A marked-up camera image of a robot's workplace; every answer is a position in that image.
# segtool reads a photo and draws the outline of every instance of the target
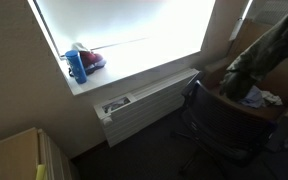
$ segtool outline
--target beige wall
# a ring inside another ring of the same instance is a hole
[[[0,0],[0,139],[35,126],[43,128],[69,157],[94,147],[105,136],[92,103],[99,97],[114,97],[140,87],[172,70],[201,67],[225,56],[243,4],[240,0],[217,0],[199,55],[73,96],[27,1]]]

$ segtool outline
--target black chair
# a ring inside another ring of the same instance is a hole
[[[248,114],[224,102],[208,91],[198,73],[182,91],[185,102],[181,119],[192,135],[173,132],[173,135],[190,138],[208,152],[221,169],[219,157],[239,166],[246,166],[263,150],[276,129],[274,121],[264,120]],[[180,169],[183,174],[193,162],[197,153]]]

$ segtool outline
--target water bottle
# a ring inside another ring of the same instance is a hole
[[[86,82],[85,70],[80,58],[80,54],[76,50],[67,51],[65,56],[71,66],[73,75],[78,84],[83,84]]]

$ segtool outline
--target bright window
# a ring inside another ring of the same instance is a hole
[[[99,82],[99,78],[92,82],[99,85],[199,52],[215,3],[215,0],[32,1],[31,6],[35,6],[32,9],[38,10],[34,13],[40,16],[37,19],[40,25],[44,24],[41,28],[57,59],[76,42],[104,56],[107,64],[103,71],[107,77],[101,77],[106,82]],[[65,65],[58,62],[65,74]]]

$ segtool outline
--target radiator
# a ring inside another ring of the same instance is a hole
[[[185,69],[94,106],[110,147],[178,109],[182,89],[197,73]]]

